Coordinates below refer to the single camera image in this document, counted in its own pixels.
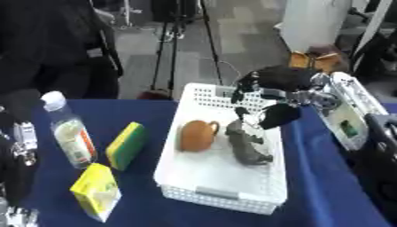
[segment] white cabinet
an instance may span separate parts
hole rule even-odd
[[[281,36],[290,51],[335,43],[352,0],[289,0]]]

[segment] basket handle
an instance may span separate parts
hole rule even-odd
[[[210,189],[210,188],[206,188],[206,187],[197,187],[196,194],[210,196],[210,197],[216,197],[216,198],[226,199],[226,200],[239,200],[237,192],[226,192],[226,191],[220,191],[220,190]]]

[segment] black bag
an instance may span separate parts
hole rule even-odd
[[[69,48],[69,52],[78,54],[66,59],[51,51],[53,58],[49,56],[43,64],[35,87],[42,93],[60,90],[68,98],[117,98],[123,68],[113,30],[99,19],[89,0],[59,3],[62,5],[55,8],[61,14],[59,25],[73,40],[59,40],[65,38],[57,34],[52,40],[58,37],[54,43],[61,52],[68,52]]]
[[[117,71],[123,75],[123,68],[116,51],[114,32],[95,13],[89,0],[66,0],[62,13],[69,29],[89,51],[100,48],[105,58],[108,58]]]

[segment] cardboard box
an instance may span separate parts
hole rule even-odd
[[[85,212],[99,222],[106,222],[121,198],[110,168],[91,164],[70,188]]]

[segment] table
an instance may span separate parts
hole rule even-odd
[[[240,213],[165,199],[152,179],[176,103],[143,100],[72,100],[106,163],[104,149],[131,121],[149,130],[149,143],[129,168],[113,171],[123,197],[105,224],[89,218],[68,190],[80,175],[54,141],[43,111],[35,117],[41,166],[28,207],[40,210],[43,227],[155,226],[389,226],[362,192],[331,141],[330,132],[307,107],[283,127],[288,200],[272,216]],[[397,112],[397,105],[388,106]]]

